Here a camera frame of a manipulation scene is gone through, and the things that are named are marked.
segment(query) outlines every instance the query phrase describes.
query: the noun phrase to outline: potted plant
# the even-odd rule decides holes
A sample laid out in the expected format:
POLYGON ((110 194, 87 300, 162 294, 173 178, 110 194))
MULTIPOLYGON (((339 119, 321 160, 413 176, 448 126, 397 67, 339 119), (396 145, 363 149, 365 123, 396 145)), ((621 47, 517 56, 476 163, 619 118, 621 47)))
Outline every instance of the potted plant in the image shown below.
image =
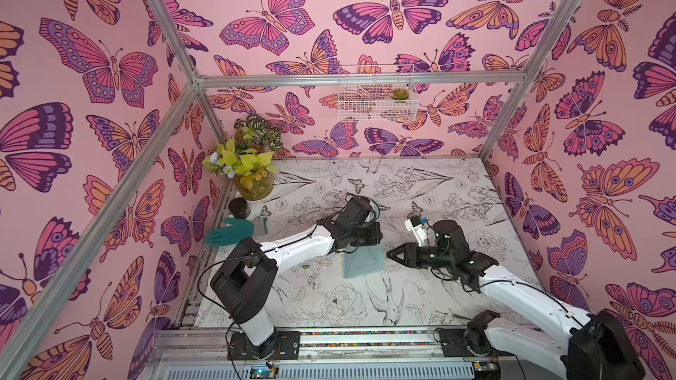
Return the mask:
POLYGON ((260 116, 237 120, 231 138, 217 144, 202 165, 218 176, 232 179, 244 199, 262 200, 273 190, 273 152, 281 150, 281 133, 260 116))

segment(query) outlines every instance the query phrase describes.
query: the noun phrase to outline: bird drawing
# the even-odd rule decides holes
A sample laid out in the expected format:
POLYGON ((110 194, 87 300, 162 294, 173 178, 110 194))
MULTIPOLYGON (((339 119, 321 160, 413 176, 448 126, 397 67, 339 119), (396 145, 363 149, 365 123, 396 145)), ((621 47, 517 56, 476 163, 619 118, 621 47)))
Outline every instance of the bird drawing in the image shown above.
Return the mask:
POLYGON ((366 282, 368 297, 376 311, 384 313, 384 325, 397 325, 401 318, 401 311, 403 310, 403 287, 401 288, 401 300, 399 305, 397 305, 392 298, 392 280, 388 276, 387 281, 385 281, 382 274, 381 278, 384 284, 385 299, 380 299, 371 288, 368 287, 368 282, 366 282))

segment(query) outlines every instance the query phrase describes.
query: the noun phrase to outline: glass vase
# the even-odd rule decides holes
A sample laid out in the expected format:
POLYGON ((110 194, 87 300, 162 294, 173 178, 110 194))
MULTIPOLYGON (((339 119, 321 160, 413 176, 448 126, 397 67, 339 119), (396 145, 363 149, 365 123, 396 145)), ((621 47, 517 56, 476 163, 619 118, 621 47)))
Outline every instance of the glass vase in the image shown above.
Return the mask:
POLYGON ((258 173, 253 173, 248 176, 253 177, 253 179, 251 180, 250 188, 246 188, 244 185, 242 185, 243 176, 235 175, 234 178, 232 178, 232 181, 234 181, 234 186, 237 188, 239 193, 242 194, 242 198, 244 198, 245 200, 247 201, 258 201, 260 199, 262 200, 263 198, 269 196, 270 192, 273 191, 274 184, 273 184, 273 176, 271 173, 267 171, 259 171, 258 173))

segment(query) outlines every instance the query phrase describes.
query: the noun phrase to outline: small blue object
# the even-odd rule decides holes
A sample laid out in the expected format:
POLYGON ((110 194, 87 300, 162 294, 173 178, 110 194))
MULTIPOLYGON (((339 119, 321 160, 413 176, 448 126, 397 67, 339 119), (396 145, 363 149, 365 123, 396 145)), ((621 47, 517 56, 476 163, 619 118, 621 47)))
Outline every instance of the small blue object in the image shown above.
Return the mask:
POLYGON ((359 247, 352 254, 345 254, 343 277, 346 279, 377 273, 383 269, 384 249, 380 244, 359 247))

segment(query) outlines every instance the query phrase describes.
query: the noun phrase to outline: white flower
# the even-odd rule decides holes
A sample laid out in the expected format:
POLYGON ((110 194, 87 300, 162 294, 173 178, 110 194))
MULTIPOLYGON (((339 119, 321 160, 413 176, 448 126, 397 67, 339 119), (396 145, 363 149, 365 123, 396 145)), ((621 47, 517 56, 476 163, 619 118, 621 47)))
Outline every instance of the white flower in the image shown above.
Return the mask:
POLYGON ((223 174, 228 175, 228 178, 232 179, 234 177, 234 170, 232 170, 232 166, 225 166, 223 168, 223 174))

